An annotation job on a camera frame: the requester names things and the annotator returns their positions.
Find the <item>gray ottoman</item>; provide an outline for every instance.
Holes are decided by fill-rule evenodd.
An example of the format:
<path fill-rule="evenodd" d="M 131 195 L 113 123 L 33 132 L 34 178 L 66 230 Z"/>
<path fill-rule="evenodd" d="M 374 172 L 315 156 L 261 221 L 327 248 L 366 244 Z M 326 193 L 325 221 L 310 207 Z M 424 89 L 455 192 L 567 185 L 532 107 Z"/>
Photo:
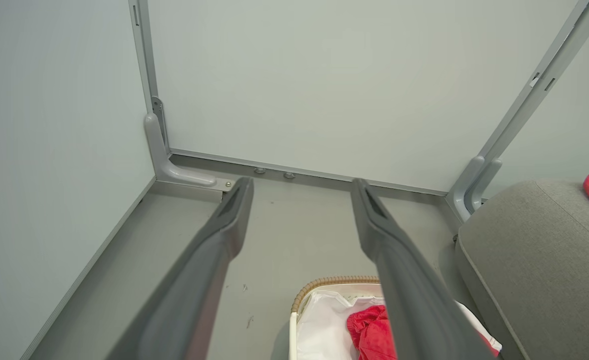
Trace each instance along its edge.
<path fill-rule="evenodd" d="M 526 181 L 461 226 L 459 271 L 505 360 L 589 359 L 589 198 Z"/>

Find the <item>laundry basket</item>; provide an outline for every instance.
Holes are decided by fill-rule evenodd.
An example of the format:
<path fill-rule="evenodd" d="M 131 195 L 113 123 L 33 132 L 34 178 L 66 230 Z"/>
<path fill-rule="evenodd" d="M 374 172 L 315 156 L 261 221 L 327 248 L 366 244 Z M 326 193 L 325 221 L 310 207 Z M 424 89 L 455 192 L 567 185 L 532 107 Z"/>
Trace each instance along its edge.
<path fill-rule="evenodd" d="M 336 292 L 349 301 L 359 297 L 384 297 L 377 276 L 334 276 L 309 282 L 294 298 L 290 310 L 289 360 L 297 360 L 297 323 L 306 311 L 311 296 L 322 290 Z"/>

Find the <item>white wall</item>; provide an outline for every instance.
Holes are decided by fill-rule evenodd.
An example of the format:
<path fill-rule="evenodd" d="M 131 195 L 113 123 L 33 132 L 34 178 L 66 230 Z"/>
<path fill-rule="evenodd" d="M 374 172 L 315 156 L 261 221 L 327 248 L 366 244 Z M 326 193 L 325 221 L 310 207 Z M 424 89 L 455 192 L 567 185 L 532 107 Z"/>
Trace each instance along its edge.
<path fill-rule="evenodd" d="M 522 180 L 589 174 L 589 38 L 501 159 L 487 198 Z"/>
<path fill-rule="evenodd" d="M 448 191 L 576 0 L 150 0 L 171 148 Z"/>
<path fill-rule="evenodd" d="M 0 0 L 0 360 L 154 177 L 145 114 L 126 0 Z"/>

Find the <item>gray sofa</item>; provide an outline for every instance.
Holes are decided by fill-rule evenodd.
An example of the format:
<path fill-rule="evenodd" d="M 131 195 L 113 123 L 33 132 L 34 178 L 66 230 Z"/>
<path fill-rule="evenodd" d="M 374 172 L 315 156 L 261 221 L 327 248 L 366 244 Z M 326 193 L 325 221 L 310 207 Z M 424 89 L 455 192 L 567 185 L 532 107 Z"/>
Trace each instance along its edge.
<path fill-rule="evenodd" d="M 455 256 L 505 360 L 589 360 L 589 198 L 526 181 L 461 226 Z"/>

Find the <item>gray floor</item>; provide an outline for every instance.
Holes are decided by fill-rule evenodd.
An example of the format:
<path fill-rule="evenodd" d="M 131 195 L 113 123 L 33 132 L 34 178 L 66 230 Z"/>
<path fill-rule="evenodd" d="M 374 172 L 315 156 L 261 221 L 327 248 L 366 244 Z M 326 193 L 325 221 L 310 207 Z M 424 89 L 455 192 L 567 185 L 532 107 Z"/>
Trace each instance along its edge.
<path fill-rule="evenodd" d="M 350 194 L 343 185 L 272 179 L 270 174 L 255 179 L 246 240 L 228 269 L 209 360 L 286 360 L 290 307 L 301 287 L 328 276 L 377 275 L 359 248 Z M 457 224 L 445 200 L 404 191 L 381 191 L 381 195 L 452 297 L 476 312 L 453 262 Z M 217 207 L 216 198 L 207 191 L 153 187 L 32 359 L 103 359 Z"/>

